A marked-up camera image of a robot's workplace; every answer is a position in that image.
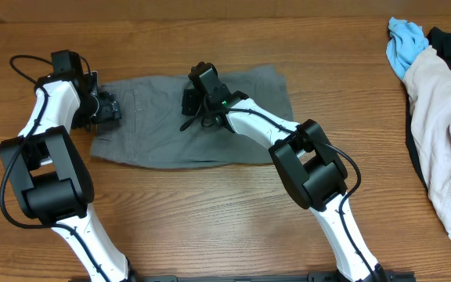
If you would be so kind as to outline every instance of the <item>folded gray cloth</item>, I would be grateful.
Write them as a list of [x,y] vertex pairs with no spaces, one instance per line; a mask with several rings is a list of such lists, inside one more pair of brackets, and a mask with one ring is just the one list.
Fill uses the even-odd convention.
[[[231,92],[240,90],[265,110],[294,120],[286,81],[274,66],[219,77]],[[103,85],[101,91],[117,97],[122,119],[97,125],[91,155],[147,168],[272,162],[266,148],[225,128],[203,128],[198,120],[180,132],[180,126],[190,119],[182,115],[181,106],[188,85],[186,75],[133,78]]]

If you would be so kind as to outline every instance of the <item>wooden table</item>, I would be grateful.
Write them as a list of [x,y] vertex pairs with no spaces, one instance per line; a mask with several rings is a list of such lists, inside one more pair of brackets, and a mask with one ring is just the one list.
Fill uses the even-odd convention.
[[[411,17],[451,31],[451,16]],[[352,208],[387,269],[418,281],[451,281],[451,241],[405,147],[406,94],[385,56],[388,17],[289,20],[29,23],[0,25],[0,142],[34,106],[33,85],[11,55],[49,58],[71,49],[102,81],[186,74],[200,60],[221,72],[273,63],[287,78],[296,121],[318,121],[355,158],[363,184]],[[20,61],[34,78],[39,62]],[[114,244],[143,275],[301,274],[332,270],[334,255],[310,212],[287,195],[273,166],[161,171],[89,156],[92,133],[72,139],[96,188],[96,210]],[[348,167],[351,186],[355,177]],[[3,168],[0,161],[0,182]],[[12,192],[10,212],[28,222]],[[0,281],[65,281],[86,271],[50,230],[19,230],[0,212]]]

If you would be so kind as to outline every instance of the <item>wooden surface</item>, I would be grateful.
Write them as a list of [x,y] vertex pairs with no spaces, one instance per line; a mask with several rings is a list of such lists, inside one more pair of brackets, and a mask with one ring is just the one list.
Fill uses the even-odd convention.
[[[451,31],[451,16],[409,20],[426,31],[434,25]],[[200,60],[221,72],[273,63],[287,78],[296,121],[318,121],[359,164],[364,179],[351,205],[379,262],[415,271],[418,281],[451,281],[451,241],[405,147],[406,94],[384,54],[387,25],[388,16],[0,25],[0,142],[24,127],[34,106],[33,86],[8,65],[14,54],[49,57],[71,49],[88,58],[102,81],[186,74]],[[39,62],[18,64],[35,78],[49,72]],[[95,183],[101,222],[141,274],[335,268],[316,219],[288,197],[271,165],[136,168],[90,157],[92,133],[76,130],[72,138]],[[2,174],[0,161],[0,182]],[[27,222],[11,191],[10,212]],[[59,236],[19,230],[0,212],[0,281],[84,275]]]
[[445,0],[0,0],[0,22],[451,15]]

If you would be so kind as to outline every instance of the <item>black and white robotic arm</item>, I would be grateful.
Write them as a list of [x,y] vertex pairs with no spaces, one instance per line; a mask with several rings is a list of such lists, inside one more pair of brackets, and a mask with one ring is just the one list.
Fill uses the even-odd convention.
[[[83,74],[77,53],[55,52],[52,65],[53,73],[40,78],[35,86],[37,102],[31,119],[18,137],[0,145],[1,159],[10,171],[9,180],[19,206],[28,218],[39,219],[70,245],[87,269],[90,281],[148,281],[136,276],[102,227],[92,203],[92,179],[69,136],[72,128],[88,128],[121,118],[119,105],[111,94],[98,93],[96,72]],[[194,67],[189,79],[194,88],[187,98],[199,96],[207,104],[204,115],[217,125],[248,136],[268,149],[287,192],[299,206],[310,209],[322,226],[338,271],[309,274],[306,281],[415,281],[413,274],[396,276],[383,271],[366,247],[346,201],[347,172],[317,123],[309,120],[300,125],[283,120],[263,110],[246,94],[231,94],[210,63]],[[193,120],[200,116],[200,108],[189,113],[188,105],[182,105],[182,112],[193,115]],[[34,128],[44,106],[44,114]],[[313,150],[316,156],[302,164],[299,157]],[[54,172],[36,176],[30,173],[51,163]],[[4,188],[2,194],[0,203],[4,205]]]

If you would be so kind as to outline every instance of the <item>light blue fabric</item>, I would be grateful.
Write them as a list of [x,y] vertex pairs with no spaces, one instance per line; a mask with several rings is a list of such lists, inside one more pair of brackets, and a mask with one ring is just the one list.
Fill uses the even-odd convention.
[[406,71],[420,52],[429,46],[429,41],[422,32],[422,27],[406,20],[389,20],[391,41],[385,50],[392,70],[403,80]]

